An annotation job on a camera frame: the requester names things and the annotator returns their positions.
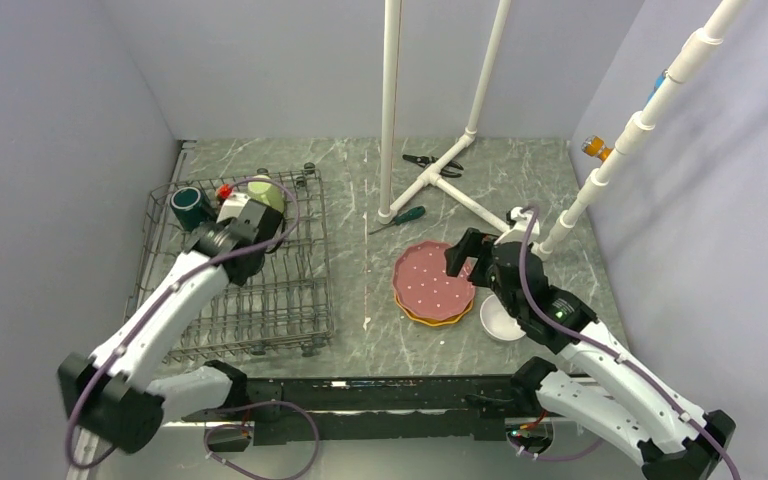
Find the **cream yellow-green cup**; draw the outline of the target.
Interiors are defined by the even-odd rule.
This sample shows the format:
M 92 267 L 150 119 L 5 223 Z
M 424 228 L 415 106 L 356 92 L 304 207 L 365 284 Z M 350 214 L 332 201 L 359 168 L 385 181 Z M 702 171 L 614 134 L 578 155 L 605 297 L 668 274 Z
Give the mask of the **cream yellow-green cup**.
M 270 183 L 270 180 L 268 173 L 251 177 L 246 184 L 247 194 L 251 199 L 284 213 L 286 211 L 285 195 L 278 186 Z

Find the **dark green mug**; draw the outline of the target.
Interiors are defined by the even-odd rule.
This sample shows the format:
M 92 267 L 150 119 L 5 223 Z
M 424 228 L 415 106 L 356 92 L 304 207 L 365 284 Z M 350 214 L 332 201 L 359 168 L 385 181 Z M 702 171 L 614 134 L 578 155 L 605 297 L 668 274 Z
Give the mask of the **dark green mug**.
M 169 207 L 186 232 L 193 232 L 203 223 L 217 219 L 207 194 L 198 187 L 187 186 L 176 190 L 169 200 Z

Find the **pink mug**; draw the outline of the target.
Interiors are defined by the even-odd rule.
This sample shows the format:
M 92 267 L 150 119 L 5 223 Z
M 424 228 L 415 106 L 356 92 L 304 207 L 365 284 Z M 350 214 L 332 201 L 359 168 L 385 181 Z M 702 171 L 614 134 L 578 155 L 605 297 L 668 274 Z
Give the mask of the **pink mug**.
M 215 198 L 218 204 L 222 204 L 234 193 L 234 188 L 229 184 L 222 184 L 215 191 Z

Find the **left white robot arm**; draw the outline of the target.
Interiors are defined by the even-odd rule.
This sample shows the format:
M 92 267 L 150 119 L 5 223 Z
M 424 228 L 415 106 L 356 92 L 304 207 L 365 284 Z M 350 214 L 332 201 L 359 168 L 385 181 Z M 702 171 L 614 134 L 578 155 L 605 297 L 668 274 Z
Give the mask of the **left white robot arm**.
M 246 375 L 221 361 L 158 379 L 155 372 L 195 317 L 230 284 L 258 273 L 286 236 L 284 214 L 246 195 L 226 200 L 201 223 L 167 277 L 114 335 L 88 356 L 58 367 L 68 424 L 133 454 L 160 426 L 211 409 L 232 420 L 247 406 Z

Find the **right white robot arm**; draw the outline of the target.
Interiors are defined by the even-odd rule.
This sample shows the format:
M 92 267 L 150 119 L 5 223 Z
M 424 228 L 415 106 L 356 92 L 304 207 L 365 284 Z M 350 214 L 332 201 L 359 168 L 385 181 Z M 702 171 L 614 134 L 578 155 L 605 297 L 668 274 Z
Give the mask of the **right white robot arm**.
M 490 289 L 529 339 L 605 391 L 595 393 L 533 357 L 510 380 L 517 411 L 544 409 L 576 421 L 623 451 L 647 479 L 706 479 L 720 462 L 739 476 L 727 454 L 734 420 L 722 410 L 704 411 L 641 365 L 586 303 L 550 283 L 527 244 L 469 228 L 444 256 L 452 277 L 475 259 L 469 282 Z

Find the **white plain bowl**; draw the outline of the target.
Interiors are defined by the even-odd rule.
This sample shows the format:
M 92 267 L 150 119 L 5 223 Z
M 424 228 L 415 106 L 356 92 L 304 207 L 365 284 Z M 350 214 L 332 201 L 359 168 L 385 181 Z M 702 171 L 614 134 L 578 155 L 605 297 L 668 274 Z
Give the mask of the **white plain bowl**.
M 485 333 L 496 341 L 514 342 L 526 336 L 496 295 L 491 294 L 482 302 L 479 317 Z

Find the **pink dotted plate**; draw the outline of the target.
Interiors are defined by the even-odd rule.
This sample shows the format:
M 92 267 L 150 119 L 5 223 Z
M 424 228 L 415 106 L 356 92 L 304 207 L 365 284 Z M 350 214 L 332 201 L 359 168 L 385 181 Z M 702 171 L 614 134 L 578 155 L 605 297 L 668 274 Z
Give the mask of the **pink dotted plate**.
M 394 264 L 394 296 L 414 315 L 444 320 L 461 313 L 475 298 L 468 281 L 472 264 L 465 263 L 456 277 L 445 273 L 444 251 L 451 244 L 426 240 L 407 247 Z

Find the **yellow plate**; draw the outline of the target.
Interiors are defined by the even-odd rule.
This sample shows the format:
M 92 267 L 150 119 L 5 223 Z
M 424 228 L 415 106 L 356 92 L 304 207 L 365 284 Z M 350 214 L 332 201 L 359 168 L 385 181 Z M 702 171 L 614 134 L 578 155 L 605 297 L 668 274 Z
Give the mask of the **yellow plate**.
M 433 328 L 454 325 L 458 323 L 464 316 L 466 316 L 473 309 L 473 306 L 474 306 L 474 301 L 471 300 L 461 313 L 448 317 L 444 320 L 434 320 L 434 319 L 418 317 L 414 315 L 409 309 L 407 309 L 400 303 L 400 300 L 397 295 L 394 296 L 394 301 L 408 319 L 414 322 L 426 325 L 428 327 L 433 327 Z

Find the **black pliers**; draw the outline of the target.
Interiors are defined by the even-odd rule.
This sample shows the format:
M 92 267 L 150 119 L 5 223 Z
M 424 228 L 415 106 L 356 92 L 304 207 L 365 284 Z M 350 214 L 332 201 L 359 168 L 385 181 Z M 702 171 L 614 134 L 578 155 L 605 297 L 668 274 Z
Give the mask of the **black pliers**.
M 402 159 L 423 169 L 436 163 L 439 158 L 434 156 L 416 156 L 403 154 Z M 463 175 L 464 167 L 455 160 L 451 160 L 440 171 L 440 176 L 444 178 L 460 178 Z

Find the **white PVC diagonal pipe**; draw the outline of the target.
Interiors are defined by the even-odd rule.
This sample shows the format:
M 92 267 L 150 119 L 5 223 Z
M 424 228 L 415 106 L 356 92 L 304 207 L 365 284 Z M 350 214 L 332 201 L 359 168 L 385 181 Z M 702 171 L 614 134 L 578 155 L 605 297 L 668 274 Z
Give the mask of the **white PVC diagonal pipe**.
M 585 210 L 607 190 L 619 168 L 635 154 L 654 131 L 679 89 L 689 82 L 716 49 L 746 3 L 739 0 L 722 1 L 703 26 L 693 31 L 666 68 L 664 80 L 643 109 L 636 111 L 614 143 L 612 151 L 601 166 L 592 170 L 570 207 L 559 215 L 546 238 L 534 244 L 532 252 L 548 259 L 557 246 L 573 230 Z

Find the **green handled screwdriver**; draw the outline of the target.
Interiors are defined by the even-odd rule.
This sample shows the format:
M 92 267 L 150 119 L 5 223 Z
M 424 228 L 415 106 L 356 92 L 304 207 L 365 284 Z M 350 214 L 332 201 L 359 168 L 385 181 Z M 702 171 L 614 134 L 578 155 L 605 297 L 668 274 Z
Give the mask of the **green handled screwdriver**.
M 423 217 L 425 214 L 426 214 L 426 208 L 424 206 L 416 206 L 416 207 L 410 208 L 409 210 L 394 216 L 393 219 L 388 224 L 382 227 L 379 227 L 375 230 L 369 231 L 368 234 L 374 235 L 388 228 L 401 226 L 405 223 L 417 220 Z

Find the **orange yellow wall fitting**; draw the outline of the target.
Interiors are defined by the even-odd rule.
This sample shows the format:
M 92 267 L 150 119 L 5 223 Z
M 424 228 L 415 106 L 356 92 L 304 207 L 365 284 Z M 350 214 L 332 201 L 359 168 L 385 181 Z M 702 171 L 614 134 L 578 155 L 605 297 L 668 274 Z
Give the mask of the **orange yellow wall fitting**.
M 596 135 L 587 137 L 581 145 L 581 150 L 585 155 L 597 158 L 601 162 L 605 162 L 613 152 L 613 148 Z

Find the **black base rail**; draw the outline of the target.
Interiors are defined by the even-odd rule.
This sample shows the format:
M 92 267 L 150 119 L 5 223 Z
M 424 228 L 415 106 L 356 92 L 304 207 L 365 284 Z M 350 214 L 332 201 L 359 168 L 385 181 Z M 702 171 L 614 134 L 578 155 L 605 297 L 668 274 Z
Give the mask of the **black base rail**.
M 508 374 L 251 378 L 235 406 L 202 410 L 186 421 L 245 421 L 257 446 L 321 440 L 468 437 L 502 441 L 510 429 L 538 422 L 542 408 L 512 387 Z

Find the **white PVC pipe frame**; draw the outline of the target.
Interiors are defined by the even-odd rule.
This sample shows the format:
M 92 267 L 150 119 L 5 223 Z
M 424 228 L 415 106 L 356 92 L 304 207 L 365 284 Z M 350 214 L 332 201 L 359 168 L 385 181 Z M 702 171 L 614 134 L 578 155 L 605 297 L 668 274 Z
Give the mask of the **white PVC pipe frame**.
M 481 218 L 501 233 L 508 229 L 505 220 L 491 213 L 472 197 L 459 190 L 440 176 L 441 169 L 454 160 L 463 150 L 470 147 L 477 136 L 477 126 L 488 90 L 489 81 L 495 65 L 502 35 L 506 26 L 511 2 L 498 2 L 493 26 L 488 40 L 484 60 L 480 70 L 479 80 L 474 94 L 472 107 L 463 134 L 439 158 L 439 160 L 422 173 L 398 197 L 392 192 L 392 167 L 394 159 L 394 139 L 396 126 L 396 105 L 399 75 L 400 41 L 402 32 L 403 3 L 387 0 L 384 10 L 384 39 L 383 39 L 383 85 L 381 99 L 381 134 L 380 134 L 380 163 L 379 163 L 379 204 L 377 209 L 378 222 L 384 226 L 394 216 L 399 214 L 407 203 L 428 186 L 433 186 L 473 214 Z

